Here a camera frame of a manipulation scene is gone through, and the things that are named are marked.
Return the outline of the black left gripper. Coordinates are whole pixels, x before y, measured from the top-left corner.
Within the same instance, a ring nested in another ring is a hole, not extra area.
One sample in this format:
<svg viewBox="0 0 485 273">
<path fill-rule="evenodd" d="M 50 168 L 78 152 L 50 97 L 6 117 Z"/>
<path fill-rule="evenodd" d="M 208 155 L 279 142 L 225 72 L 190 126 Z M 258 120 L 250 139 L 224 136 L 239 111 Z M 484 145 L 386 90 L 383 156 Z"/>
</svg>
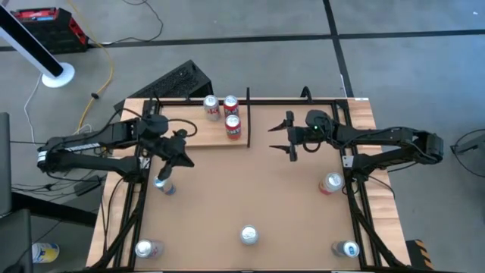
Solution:
<svg viewBox="0 0 485 273">
<path fill-rule="evenodd" d="M 182 138 L 171 136 L 162 137 L 155 141 L 152 153 L 166 161 L 159 171 L 157 180 L 167 180 L 172 173 L 172 164 L 177 167 L 193 168 L 195 163 L 185 152 L 186 141 Z"/>
</svg>

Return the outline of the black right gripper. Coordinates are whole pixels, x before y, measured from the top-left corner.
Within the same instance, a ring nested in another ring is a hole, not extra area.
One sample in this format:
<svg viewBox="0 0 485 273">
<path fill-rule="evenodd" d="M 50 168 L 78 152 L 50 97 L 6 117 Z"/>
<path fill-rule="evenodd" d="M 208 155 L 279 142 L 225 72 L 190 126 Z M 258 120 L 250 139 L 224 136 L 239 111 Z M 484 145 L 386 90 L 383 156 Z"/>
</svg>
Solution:
<svg viewBox="0 0 485 273">
<path fill-rule="evenodd" d="M 287 131 L 287 139 L 289 140 L 289 146 L 281 146 L 281 145 L 271 145 L 271 148 L 283 150 L 286 154 L 289 154 L 289 160 L 291 162 L 295 162 L 298 159 L 296 146 L 303 145 L 303 148 L 306 152 L 314 153 L 314 149 L 309 149 L 306 145 L 308 142 L 305 138 L 306 134 L 306 127 L 295 127 L 294 126 L 294 113 L 292 111 L 286 111 L 286 119 L 269 130 L 271 131 L 278 131 L 286 129 Z"/>
</svg>

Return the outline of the blue silver Red Bull can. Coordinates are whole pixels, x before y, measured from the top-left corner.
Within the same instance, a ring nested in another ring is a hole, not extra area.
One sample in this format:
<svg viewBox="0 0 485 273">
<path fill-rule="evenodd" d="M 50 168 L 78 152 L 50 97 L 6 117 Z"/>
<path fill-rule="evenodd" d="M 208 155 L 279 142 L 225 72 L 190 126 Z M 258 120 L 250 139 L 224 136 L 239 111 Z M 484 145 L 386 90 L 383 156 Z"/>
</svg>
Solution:
<svg viewBox="0 0 485 273">
<path fill-rule="evenodd" d="M 341 257 L 356 258 L 360 254 L 359 245 L 353 240 L 341 240 L 332 244 L 333 254 Z"/>
<path fill-rule="evenodd" d="M 168 177 L 164 177 L 164 178 L 156 177 L 154 179 L 153 184 L 158 190 L 160 190 L 165 195 L 170 196 L 176 192 L 176 187 Z"/>
</svg>

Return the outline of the red Fanta can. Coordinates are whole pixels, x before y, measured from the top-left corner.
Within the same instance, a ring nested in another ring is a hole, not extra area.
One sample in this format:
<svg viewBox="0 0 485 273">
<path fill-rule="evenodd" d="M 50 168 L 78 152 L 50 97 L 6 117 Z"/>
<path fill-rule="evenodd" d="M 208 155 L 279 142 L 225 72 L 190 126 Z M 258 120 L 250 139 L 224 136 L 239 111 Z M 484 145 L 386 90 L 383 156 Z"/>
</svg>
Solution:
<svg viewBox="0 0 485 273">
<path fill-rule="evenodd" d="M 238 140 L 241 136 L 241 123 L 237 115 L 228 115 L 225 120 L 227 136 L 231 140 Z"/>
<path fill-rule="evenodd" d="M 235 96 L 227 96 L 223 103 L 224 115 L 228 117 L 229 115 L 239 115 L 239 101 Z"/>
</svg>

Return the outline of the pink Spindrift sparkling water can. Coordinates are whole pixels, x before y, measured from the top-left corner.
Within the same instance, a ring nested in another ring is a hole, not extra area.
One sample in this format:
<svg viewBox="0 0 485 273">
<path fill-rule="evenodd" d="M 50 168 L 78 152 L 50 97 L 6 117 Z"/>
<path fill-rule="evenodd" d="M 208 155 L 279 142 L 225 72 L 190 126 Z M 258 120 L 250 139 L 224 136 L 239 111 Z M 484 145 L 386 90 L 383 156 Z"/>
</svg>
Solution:
<svg viewBox="0 0 485 273">
<path fill-rule="evenodd" d="M 259 234 L 253 225 L 245 225 L 240 231 L 239 237 L 245 245 L 254 245 L 258 242 Z"/>
<path fill-rule="evenodd" d="M 343 187 L 344 179 L 336 172 L 327 174 L 327 176 L 319 183 L 318 189 L 325 195 L 330 195 L 340 190 Z"/>
</svg>

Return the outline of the silver Diet Coke can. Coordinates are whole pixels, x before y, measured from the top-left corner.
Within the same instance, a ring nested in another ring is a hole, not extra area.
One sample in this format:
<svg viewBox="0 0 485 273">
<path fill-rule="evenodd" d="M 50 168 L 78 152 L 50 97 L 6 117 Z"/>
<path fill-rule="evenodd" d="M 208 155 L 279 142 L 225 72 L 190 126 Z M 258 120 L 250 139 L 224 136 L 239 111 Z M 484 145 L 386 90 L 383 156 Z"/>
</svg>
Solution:
<svg viewBox="0 0 485 273">
<path fill-rule="evenodd" d="M 154 259 L 159 257 L 164 250 L 164 244 L 158 240 L 140 240 L 136 244 L 135 254 L 141 259 Z"/>
<path fill-rule="evenodd" d="M 214 95 L 208 95 L 204 98 L 203 106 L 206 118 L 210 121 L 218 121 L 221 117 L 219 101 Z"/>
</svg>

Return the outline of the black-framed wooden shelf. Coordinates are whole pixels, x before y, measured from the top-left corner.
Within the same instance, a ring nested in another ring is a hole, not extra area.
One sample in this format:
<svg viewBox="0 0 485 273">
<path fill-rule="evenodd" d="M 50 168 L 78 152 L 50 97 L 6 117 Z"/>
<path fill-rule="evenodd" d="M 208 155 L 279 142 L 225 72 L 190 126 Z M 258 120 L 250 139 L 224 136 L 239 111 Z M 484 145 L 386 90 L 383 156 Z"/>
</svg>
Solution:
<svg viewBox="0 0 485 273">
<path fill-rule="evenodd" d="M 194 100 L 165 100 L 161 101 L 159 113 L 169 119 L 167 134 L 174 130 L 184 129 L 188 132 L 185 138 L 186 147 L 216 147 L 216 146 L 250 146 L 251 118 L 250 118 L 250 89 L 246 88 L 246 97 L 239 100 L 239 119 L 241 136 L 238 140 L 231 140 L 227 136 L 223 99 L 219 99 L 221 117 L 218 121 L 206 118 L 203 107 L 204 99 Z"/>
</svg>

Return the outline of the white-based pole stand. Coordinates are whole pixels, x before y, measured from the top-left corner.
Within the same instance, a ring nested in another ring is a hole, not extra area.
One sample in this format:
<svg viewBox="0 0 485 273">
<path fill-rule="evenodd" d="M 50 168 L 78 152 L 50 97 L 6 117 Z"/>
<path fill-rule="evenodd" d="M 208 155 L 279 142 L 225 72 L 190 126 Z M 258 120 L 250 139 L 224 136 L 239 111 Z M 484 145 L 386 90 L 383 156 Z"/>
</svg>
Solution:
<svg viewBox="0 0 485 273">
<path fill-rule="evenodd" d="M 59 62 L 14 15 L 0 4 L 0 36 L 41 73 L 42 83 L 60 88 L 72 81 L 74 67 Z"/>
</svg>

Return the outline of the yellow can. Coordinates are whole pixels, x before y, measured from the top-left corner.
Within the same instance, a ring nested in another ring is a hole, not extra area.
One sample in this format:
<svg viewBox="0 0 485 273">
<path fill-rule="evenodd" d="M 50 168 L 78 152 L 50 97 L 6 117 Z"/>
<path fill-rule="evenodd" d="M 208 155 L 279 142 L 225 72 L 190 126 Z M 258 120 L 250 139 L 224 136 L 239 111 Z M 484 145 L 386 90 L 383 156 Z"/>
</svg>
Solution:
<svg viewBox="0 0 485 273">
<path fill-rule="evenodd" d="M 55 243 L 34 243 L 31 249 L 34 264 L 54 262 L 60 253 L 60 247 Z"/>
</svg>

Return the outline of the dark grey cabinet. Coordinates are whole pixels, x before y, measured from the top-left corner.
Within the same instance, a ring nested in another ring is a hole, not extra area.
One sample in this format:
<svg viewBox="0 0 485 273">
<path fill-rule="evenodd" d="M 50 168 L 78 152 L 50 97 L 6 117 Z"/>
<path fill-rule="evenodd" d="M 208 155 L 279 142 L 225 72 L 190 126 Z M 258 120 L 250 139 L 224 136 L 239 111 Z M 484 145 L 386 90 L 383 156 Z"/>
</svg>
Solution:
<svg viewBox="0 0 485 273">
<path fill-rule="evenodd" d="M 11 192 L 10 117 L 0 113 L 0 273 L 33 273 L 30 212 L 15 211 Z"/>
</svg>

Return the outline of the black yellow striped block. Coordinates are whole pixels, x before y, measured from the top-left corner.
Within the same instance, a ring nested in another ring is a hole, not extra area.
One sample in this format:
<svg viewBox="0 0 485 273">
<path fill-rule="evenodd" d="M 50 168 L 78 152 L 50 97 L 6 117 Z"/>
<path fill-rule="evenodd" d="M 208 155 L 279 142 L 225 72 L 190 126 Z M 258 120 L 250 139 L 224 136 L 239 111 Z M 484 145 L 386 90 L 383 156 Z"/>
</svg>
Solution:
<svg viewBox="0 0 485 273">
<path fill-rule="evenodd" d="M 422 240 L 407 240 L 405 244 L 412 267 L 423 270 L 434 270 L 430 255 Z"/>
</svg>

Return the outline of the red black toolbox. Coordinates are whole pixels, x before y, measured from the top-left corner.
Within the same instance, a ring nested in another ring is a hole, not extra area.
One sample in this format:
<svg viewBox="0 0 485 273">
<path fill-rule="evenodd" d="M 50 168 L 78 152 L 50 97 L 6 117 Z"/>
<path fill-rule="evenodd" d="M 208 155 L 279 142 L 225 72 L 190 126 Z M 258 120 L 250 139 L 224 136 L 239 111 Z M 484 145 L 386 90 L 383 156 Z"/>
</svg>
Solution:
<svg viewBox="0 0 485 273">
<path fill-rule="evenodd" d="M 31 8 L 12 15 L 53 55 L 85 52 L 89 37 L 63 8 Z"/>
</svg>

